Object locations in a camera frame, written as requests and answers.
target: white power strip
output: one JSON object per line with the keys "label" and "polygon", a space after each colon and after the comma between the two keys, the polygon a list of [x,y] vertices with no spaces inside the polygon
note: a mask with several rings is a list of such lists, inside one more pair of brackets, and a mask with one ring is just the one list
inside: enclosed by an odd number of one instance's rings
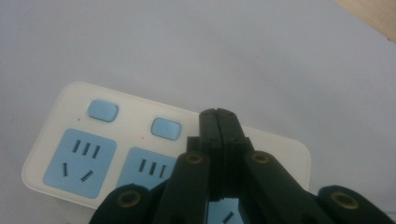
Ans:
{"label": "white power strip", "polygon": [[[256,150],[273,154],[307,189],[311,158],[303,144],[243,130]],[[52,108],[23,166],[22,179],[30,189],[97,208],[118,186],[136,183],[150,189],[164,181],[176,157],[185,152],[188,136],[199,136],[198,113],[72,83]],[[238,223],[236,203],[210,204],[208,223]]]}

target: screw hole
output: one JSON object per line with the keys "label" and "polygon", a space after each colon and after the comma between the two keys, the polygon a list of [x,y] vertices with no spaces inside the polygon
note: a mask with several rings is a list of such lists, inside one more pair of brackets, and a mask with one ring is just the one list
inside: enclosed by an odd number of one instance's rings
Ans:
{"label": "screw hole", "polygon": [[251,159],[253,159],[255,162],[261,163],[261,164],[265,164],[265,163],[267,163],[268,161],[270,161],[270,159],[269,159],[266,155],[261,154],[261,153],[255,153],[255,154],[253,154],[253,156],[251,157]]}
{"label": "screw hole", "polygon": [[332,193],[331,197],[335,203],[346,209],[357,209],[359,207],[359,203],[356,201],[356,199],[341,191]]}
{"label": "screw hole", "polygon": [[192,164],[198,164],[203,160],[203,158],[199,155],[192,154],[186,157],[186,161]]}
{"label": "screw hole", "polygon": [[128,190],[120,194],[117,199],[119,207],[127,208],[137,205],[141,200],[140,193],[134,190]]}

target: light blue switch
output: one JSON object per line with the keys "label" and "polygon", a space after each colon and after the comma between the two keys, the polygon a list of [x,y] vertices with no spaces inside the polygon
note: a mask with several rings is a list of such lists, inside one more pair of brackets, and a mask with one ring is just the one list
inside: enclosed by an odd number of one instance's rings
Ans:
{"label": "light blue switch", "polygon": [[118,113],[119,108],[116,105],[103,100],[92,100],[88,107],[88,115],[91,118],[106,122],[112,122]]}
{"label": "light blue switch", "polygon": [[151,126],[154,135],[169,140],[177,140],[181,133],[181,125],[168,119],[155,119]]}

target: electrical outlet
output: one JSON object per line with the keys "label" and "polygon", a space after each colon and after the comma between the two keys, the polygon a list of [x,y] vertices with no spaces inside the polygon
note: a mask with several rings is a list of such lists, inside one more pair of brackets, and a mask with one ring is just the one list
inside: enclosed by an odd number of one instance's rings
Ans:
{"label": "electrical outlet", "polygon": [[105,180],[116,142],[68,129],[44,174],[48,186],[95,198]]}
{"label": "electrical outlet", "polygon": [[239,224],[243,223],[238,210],[238,199],[223,199],[209,203],[208,224]]}
{"label": "electrical outlet", "polygon": [[128,152],[117,187],[136,184],[153,189],[170,177],[175,163],[175,158],[133,147]]}
{"label": "electrical outlet", "polygon": [[[176,159],[139,147],[130,149],[122,168],[117,187],[136,184],[153,189],[170,177]],[[237,199],[209,203],[208,224],[238,224],[242,219]]]}

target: socket hole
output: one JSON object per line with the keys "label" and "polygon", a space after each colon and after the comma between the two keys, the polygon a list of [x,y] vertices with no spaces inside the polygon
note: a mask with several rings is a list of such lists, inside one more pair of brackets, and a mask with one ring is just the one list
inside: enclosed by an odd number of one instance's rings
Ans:
{"label": "socket hole", "polygon": [[83,156],[86,156],[86,155],[87,155],[88,150],[90,149],[90,146],[91,146],[91,143],[87,143],[87,144],[85,145],[84,151],[82,152],[82,155],[83,155]]}
{"label": "socket hole", "polygon": [[230,212],[227,217],[225,217],[222,221],[223,224],[226,224],[233,217],[233,212]]}
{"label": "socket hole", "polygon": [[76,143],[75,143],[75,145],[73,147],[73,152],[75,152],[75,153],[77,152],[80,143],[81,143],[81,140],[77,140],[76,141]]}
{"label": "socket hole", "polygon": [[145,164],[146,164],[146,160],[142,160],[142,162],[140,162],[140,167],[139,167],[140,173],[142,173],[143,169],[145,169]]}
{"label": "socket hole", "polygon": [[87,174],[85,174],[80,180],[82,182],[85,182],[88,178],[90,178],[93,175],[93,171],[89,171]]}
{"label": "socket hole", "polygon": [[161,169],[161,173],[160,173],[160,178],[163,178],[163,173],[165,173],[165,168],[166,166],[163,165],[163,168]]}
{"label": "socket hole", "polygon": [[93,157],[94,159],[96,159],[96,157],[98,156],[99,149],[100,149],[100,147],[99,147],[99,146],[96,146],[95,151],[93,152],[93,155],[92,155],[92,157]]}
{"label": "socket hole", "polygon": [[67,176],[67,162],[64,162],[64,176]]}
{"label": "socket hole", "polygon": [[149,170],[150,175],[154,175],[155,167],[157,166],[157,162],[153,162],[151,164],[151,169]]}

